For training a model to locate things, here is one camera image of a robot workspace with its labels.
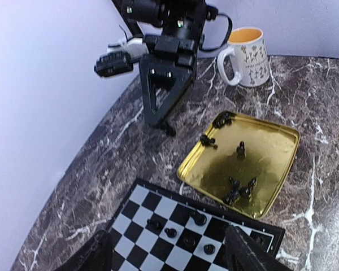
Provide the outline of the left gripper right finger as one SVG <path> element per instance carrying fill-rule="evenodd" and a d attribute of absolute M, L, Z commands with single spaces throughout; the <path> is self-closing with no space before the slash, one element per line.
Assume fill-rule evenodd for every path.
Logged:
<path fill-rule="evenodd" d="M 225 258 L 228 270 L 291 270 L 265 253 L 241 228 L 233 225 L 229 225 L 225 233 Z"/>

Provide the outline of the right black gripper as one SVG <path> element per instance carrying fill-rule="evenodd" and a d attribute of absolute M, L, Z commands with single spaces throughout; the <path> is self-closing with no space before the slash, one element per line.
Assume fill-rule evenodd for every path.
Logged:
<path fill-rule="evenodd" d="M 194 81 L 198 42 L 148 34 L 143 43 L 152 54 L 139 62 L 145 123 L 158 128 Z"/>

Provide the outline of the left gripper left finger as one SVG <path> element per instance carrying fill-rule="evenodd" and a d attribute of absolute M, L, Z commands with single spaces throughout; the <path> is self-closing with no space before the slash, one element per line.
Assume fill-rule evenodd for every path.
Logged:
<path fill-rule="evenodd" d="M 112 254 L 110 233 L 99 230 L 55 271 L 111 270 Z"/>

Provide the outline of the black white chess board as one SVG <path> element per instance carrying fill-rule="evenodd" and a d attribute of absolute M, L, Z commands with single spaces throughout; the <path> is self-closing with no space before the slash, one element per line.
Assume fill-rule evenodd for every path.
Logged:
<path fill-rule="evenodd" d="M 207 217 L 198 226 L 196 210 Z M 276 257 L 285 229 L 181 196 L 137 178 L 107 226 L 112 270 L 227 270 L 225 230 L 238 226 Z"/>

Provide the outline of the gold metal tray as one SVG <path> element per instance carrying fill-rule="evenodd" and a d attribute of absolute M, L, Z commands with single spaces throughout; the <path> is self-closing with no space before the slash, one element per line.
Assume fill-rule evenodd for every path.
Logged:
<path fill-rule="evenodd" d="M 212 121 L 201 134 L 215 138 L 217 149 L 202 146 L 199 137 L 177 176 L 218 203 L 258 220 L 268 213 L 290 172 L 300 133 L 231 113 L 231 125 L 216 129 Z"/>

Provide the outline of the black chess piece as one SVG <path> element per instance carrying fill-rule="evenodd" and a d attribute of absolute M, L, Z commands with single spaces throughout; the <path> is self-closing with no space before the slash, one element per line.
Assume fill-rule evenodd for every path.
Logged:
<path fill-rule="evenodd" d="M 190 213 L 190 217 L 193 219 L 194 223 L 198 226 L 204 226 L 207 222 L 206 215 L 196 211 L 192 210 Z"/>

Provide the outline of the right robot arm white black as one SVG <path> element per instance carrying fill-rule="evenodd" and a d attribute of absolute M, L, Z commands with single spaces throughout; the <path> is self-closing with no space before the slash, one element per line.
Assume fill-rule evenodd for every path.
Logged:
<path fill-rule="evenodd" d="M 126 22 L 162 29 L 160 35 L 143 36 L 142 44 L 148 52 L 134 61 L 139 66 L 145 123 L 175 136 L 166 116 L 194 82 L 198 52 L 216 51 L 214 47 L 203 47 L 205 23 L 219 16 L 228 20 L 221 42 L 224 46 L 232 31 L 232 20 L 205 1 L 121 1 L 121 15 Z"/>

